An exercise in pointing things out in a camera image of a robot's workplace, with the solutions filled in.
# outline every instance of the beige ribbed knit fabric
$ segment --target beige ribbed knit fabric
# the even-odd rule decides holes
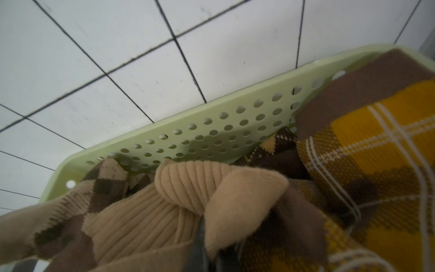
[[[253,233],[287,186],[287,179],[274,171],[165,160],[153,184],[83,227],[102,265],[93,271],[180,271],[201,215],[205,248],[214,258],[219,249]]]

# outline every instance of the pile of clothes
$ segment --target pile of clothes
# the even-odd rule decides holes
[[[46,271],[433,271],[434,73],[400,50],[332,81],[233,165],[100,162],[0,217],[0,264]]]

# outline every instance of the dark fabric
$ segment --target dark fabric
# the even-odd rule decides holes
[[[391,50],[371,63],[331,82],[296,116],[298,140],[304,140],[333,120],[387,98],[405,87],[429,80],[434,73],[402,51]]]

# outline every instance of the white tile wall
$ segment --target white tile wall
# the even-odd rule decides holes
[[[30,119],[84,148],[151,124],[150,119],[107,77]]]
[[[154,121],[204,103],[174,42],[110,76]]]
[[[27,115],[102,73],[32,1],[0,5],[0,104]]]
[[[420,49],[435,28],[435,0],[422,0],[397,40],[415,50]]]
[[[253,0],[178,40],[207,101],[294,69],[302,0]]]
[[[160,0],[159,3],[175,35],[210,19],[242,0]]]
[[[18,114],[0,105],[0,129],[21,118]]]
[[[418,0],[160,0],[185,63],[154,0],[36,1],[122,90],[34,1],[0,1],[0,105],[28,118],[3,129],[22,117],[0,106],[0,215],[36,204],[47,168],[82,147],[202,104],[194,78],[210,101],[297,60],[396,39],[417,49],[435,27],[433,0],[411,18]]]
[[[394,43],[418,0],[309,0],[298,66],[367,44]]]
[[[41,0],[106,72],[169,40],[154,0]]]

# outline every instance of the light green plastic basket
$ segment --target light green plastic basket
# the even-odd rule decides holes
[[[435,71],[434,61],[393,45],[369,45],[316,60],[69,156],[51,176],[40,202],[64,194],[69,180],[80,181],[105,157],[116,158],[132,172],[153,172],[166,157],[233,162],[277,129],[289,126],[295,131],[297,109],[337,72],[354,70],[393,48]]]

